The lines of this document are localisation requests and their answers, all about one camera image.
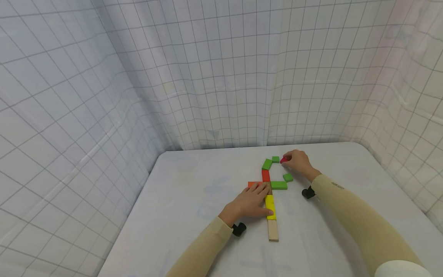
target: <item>red block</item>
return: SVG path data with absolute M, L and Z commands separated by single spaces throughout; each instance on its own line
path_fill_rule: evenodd
M 263 179 L 263 182 L 270 182 L 271 177 L 269 177 L 269 170 L 261 170 L 261 178 Z
M 284 163 L 284 162 L 287 162 L 287 161 L 289 161 L 286 157 L 283 157 L 281 160 L 280 160 L 280 163 Z

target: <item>beige arm sleeve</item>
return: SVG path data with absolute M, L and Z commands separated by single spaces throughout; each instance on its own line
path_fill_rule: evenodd
M 214 218 L 211 224 L 188 246 L 166 277 L 206 276 L 218 252 L 228 242 L 232 230 L 219 217 Z
M 354 238 L 371 276 L 387 261 L 404 260 L 423 266 L 391 224 L 354 193 L 323 174 L 312 181 L 311 187 Z

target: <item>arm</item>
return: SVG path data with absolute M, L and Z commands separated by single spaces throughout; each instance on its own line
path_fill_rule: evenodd
M 260 207 L 268 191 L 266 183 L 260 186 L 255 183 L 251 188 L 244 189 L 189 245 L 166 277 L 206 276 L 218 252 L 229 240 L 233 224 L 240 217 L 273 214 L 272 210 Z
M 371 276 L 387 261 L 403 260 L 423 266 L 400 234 L 368 203 L 313 168 L 305 152 L 284 155 L 283 166 L 297 171 L 312 184 L 316 195 L 334 213 L 357 243 Z

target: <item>wrist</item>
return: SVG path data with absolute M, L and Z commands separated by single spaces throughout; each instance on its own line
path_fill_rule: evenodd
M 231 202 L 225 206 L 218 217 L 223 220 L 229 228 L 232 228 L 234 223 L 241 217 L 241 212 L 240 209 Z
M 318 175 L 321 175 L 322 173 L 318 171 L 317 169 L 310 167 L 307 170 L 303 171 L 302 175 L 308 179 L 310 183 L 314 181 L 315 178 L 317 178 Z

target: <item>tabletop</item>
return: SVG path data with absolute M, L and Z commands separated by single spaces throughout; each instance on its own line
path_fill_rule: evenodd
M 443 276 L 443 236 L 383 170 L 352 142 L 175 151 L 162 154 L 99 277 L 163 277 L 181 253 L 247 186 L 261 181 L 266 158 L 304 150 L 314 167 L 367 201 L 414 249 L 433 276 Z M 287 173 L 280 164 L 271 180 Z M 367 277 L 357 245 L 309 186 L 292 173 L 288 190 L 273 191 L 279 242 L 268 241 L 266 218 L 242 218 L 208 276 Z

